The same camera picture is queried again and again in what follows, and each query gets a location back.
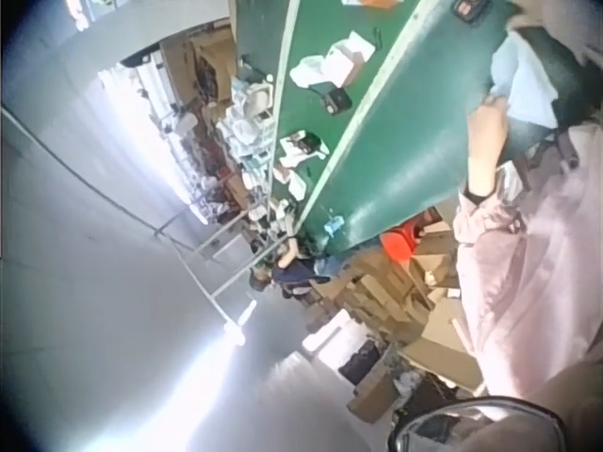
eyeglasses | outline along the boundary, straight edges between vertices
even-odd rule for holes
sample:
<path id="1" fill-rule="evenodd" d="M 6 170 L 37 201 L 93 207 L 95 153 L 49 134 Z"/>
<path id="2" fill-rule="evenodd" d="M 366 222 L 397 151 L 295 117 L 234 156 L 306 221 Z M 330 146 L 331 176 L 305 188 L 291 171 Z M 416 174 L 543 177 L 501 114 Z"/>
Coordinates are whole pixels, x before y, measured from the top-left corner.
<path id="1" fill-rule="evenodd" d="M 562 420 L 554 412 L 510 397 L 455 401 L 408 421 L 400 418 L 389 452 L 567 452 Z"/>

person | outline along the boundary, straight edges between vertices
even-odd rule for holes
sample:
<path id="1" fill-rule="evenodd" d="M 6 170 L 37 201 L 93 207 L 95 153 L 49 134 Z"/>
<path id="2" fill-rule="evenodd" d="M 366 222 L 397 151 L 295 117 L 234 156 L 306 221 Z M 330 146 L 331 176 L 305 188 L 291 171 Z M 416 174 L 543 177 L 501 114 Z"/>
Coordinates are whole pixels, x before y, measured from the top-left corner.
<path id="1" fill-rule="evenodd" d="M 359 252 L 381 247 L 379 237 L 375 237 L 338 254 L 303 257 L 294 235 L 292 214 L 285 217 L 285 229 L 288 236 L 286 251 L 276 261 L 276 265 L 262 269 L 254 268 L 250 272 L 250 287 L 257 292 L 264 291 L 273 283 L 289 287 L 304 286 L 311 281 L 327 283 Z"/>
<path id="2" fill-rule="evenodd" d="M 468 118 L 468 178 L 453 229 L 462 334 L 492 396 L 524 398 L 582 359 L 603 320 L 601 150 L 595 121 L 497 170 L 506 101 Z M 512 197 L 509 182 L 521 185 Z"/>

pink sleeve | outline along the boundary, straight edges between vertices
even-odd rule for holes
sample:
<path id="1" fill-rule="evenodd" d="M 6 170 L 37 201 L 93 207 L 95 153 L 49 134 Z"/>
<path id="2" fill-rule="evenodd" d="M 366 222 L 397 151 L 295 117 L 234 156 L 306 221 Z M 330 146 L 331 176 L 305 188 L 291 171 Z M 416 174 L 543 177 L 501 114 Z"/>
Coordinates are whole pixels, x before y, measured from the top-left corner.
<path id="1" fill-rule="evenodd" d="M 500 184 L 480 205 L 463 194 L 459 201 L 453 224 L 459 242 L 457 269 L 473 351 L 480 353 L 519 285 L 523 227 L 517 210 L 503 203 Z"/>

cable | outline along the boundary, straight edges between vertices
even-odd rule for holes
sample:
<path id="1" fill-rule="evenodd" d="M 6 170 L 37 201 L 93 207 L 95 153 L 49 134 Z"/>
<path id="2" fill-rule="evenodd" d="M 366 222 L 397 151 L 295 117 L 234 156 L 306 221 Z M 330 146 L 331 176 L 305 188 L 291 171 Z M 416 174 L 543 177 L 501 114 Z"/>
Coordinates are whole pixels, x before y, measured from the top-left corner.
<path id="1" fill-rule="evenodd" d="M 78 181 L 80 181 L 82 184 L 84 184 L 87 188 L 89 188 L 91 191 L 93 191 L 94 193 L 96 193 L 98 196 L 100 196 L 103 200 L 105 200 L 106 202 L 108 202 L 109 204 L 111 204 L 113 207 L 115 207 L 117 210 L 119 210 L 120 212 L 122 212 L 123 214 L 127 215 L 128 217 L 130 217 L 131 219 L 133 219 L 134 221 L 138 222 L 139 224 L 141 224 L 142 226 L 144 226 L 145 228 L 148 228 L 150 230 L 152 230 L 154 233 L 157 232 L 157 228 L 155 226 L 153 226 L 151 223 L 149 223 L 148 221 L 142 219 L 141 217 L 139 217 L 138 215 L 136 215 L 135 213 L 131 212 L 130 210 L 128 210 L 126 207 L 124 207 L 123 205 L 119 204 L 118 202 L 112 200 L 111 198 L 109 198 L 105 193 L 103 193 L 101 190 L 99 190 L 96 186 L 94 186 L 93 184 L 91 184 L 90 182 L 88 182 L 86 179 L 84 179 L 77 171 L 75 171 L 73 168 L 71 168 L 62 158 L 60 158 L 55 152 L 53 152 L 48 146 L 46 146 L 46 144 L 41 141 L 38 137 L 36 137 L 36 135 L 31 132 L 26 125 L 24 125 L 21 120 L 19 120 L 19 118 L 17 118 L 8 107 L 5 106 L 4 102 L 2 103 L 2 115 L 9 120 L 10 122 L 12 122 L 15 127 L 17 127 L 26 137 L 28 137 L 34 144 L 36 144 L 38 147 L 40 147 L 43 151 L 45 151 L 46 153 L 48 153 L 53 159 L 55 159 L 55 161 L 57 163 L 59 163 L 59 165 L 61 167 L 63 167 L 66 171 L 68 171 L 73 177 L 75 177 L 75 179 L 77 179 Z M 167 234 L 165 234 L 164 232 L 159 232 L 162 235 L 168 236 Z M 186 248 L 187 250 L 193 251 L 193 248 L 190 247 L 189 245 L 186 245 L 185 243 L 180 242 L 179 240 L 176 239 L 172 239 L 175 243 L 177 243 L 179 246 Z"/>

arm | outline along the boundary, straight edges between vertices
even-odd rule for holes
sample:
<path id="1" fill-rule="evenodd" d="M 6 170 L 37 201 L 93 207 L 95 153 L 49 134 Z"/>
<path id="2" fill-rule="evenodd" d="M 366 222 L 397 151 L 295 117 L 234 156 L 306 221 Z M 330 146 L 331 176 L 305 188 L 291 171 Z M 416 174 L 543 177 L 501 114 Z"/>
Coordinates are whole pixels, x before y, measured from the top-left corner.
<path id="1" fill-rule="evenodd" d="M 279 259 L 277 266 L 280 268 L 287 268 L 291 265 L 294 259 L 297 259 L 298 254 L 300 252 L 300 247 L 298 246 L 298 240 L 295 238 L 295 228 L 293 226 L 294 218 L 292 215 L 287 215 L 285 218 L 285 229 L 286 234 L 289 237 L 287 240 L 288 250 L 287 252 L 281 256 Z"/>
<path id="2" fill-rule="evenodd" d="M 523 263 L 518 213 L 502 201 L 497 162 L 507 136 L 505 104 L 480 106 L 468 119 L 469 156 L 466 189 L 459 197 L 454 234 L 459 241 L 457 267 L 463 308 L 475 352 L 494 327 L 505 295 L 517 289 Z"/>

